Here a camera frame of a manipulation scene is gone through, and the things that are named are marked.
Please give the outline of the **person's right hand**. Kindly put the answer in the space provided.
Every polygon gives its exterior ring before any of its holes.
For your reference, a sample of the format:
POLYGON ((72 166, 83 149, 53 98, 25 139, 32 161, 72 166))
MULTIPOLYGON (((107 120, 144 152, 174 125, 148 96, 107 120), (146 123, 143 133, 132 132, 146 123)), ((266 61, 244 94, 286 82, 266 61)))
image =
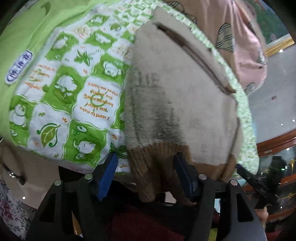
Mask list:
POLYGON ((263 209, 255 209, 255 212, 257 214, 257 216, 259 217, 261 226, 263 227, 263 229, 266 229, 266 222, 268 219, 268 212, 267 212, 267 207, 265 206, 263 209))

